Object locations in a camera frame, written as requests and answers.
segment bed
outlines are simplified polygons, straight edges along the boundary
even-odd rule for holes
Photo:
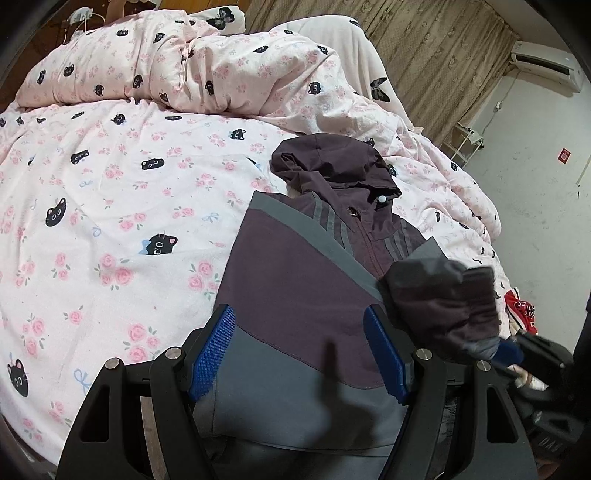
[[[222,37],[181,11],[124,18],[32,69],[0,115],[0,408],[30,448],[57,464],[106,359],[153,359],[206,323],[253,192],[293,194],[269,159],[298,135],[370,142],[402,191],[393,212],[493,267],[509,335],[494,205],[350,83],[329,45]]]

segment metal screw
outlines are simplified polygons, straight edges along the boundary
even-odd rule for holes
[[[176,360],[182,353],[183,351],[179,347],[174,346],[166,350],[166,358],[169,360]]]
[[[476,367],[478,370],[482,370],[483,372],[488,372],[491,369],[490,363],[485,362],[484,360],[478,360],[476,362]]]
[[[433,357],[433,354],[431,353],[431,350],[420,348],[417,350],[416,356],[421,360],[430,360]]]
[[[114,368],[117,368],[118,366],[119,366],[119,359],[118,358],[109,358],[105,362],[105,368],[108,368],[109,370],[113,370]]]

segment curtain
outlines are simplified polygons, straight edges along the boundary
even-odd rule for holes
[[[253,0],[246,26],[323,14],[361,24],[411,121],[436,145],[477,110],[518,39],[483,0]]]

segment air conditioner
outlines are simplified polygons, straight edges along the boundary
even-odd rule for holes
[[[511,63],[523,72],[554,80],[575,92],[581,91],[583,72],[572,53],[537,43],[518,41],[511,51]]]

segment blue gripper pad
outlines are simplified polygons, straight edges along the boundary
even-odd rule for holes
[[[193,365],[193,381],[189,391],[193,401],[199,401],[211,389],[223,356],[232,340],[234,328],[236,328],[234,310],[226,307]]]
[[[368,307],[363,315],[363,331],[375,362],[378,364],[386,390],[390,395],[396,397],[398,403],[405,403],[408,390],[404,378],[404,363],[388,339],[388,335],[372,307]]]

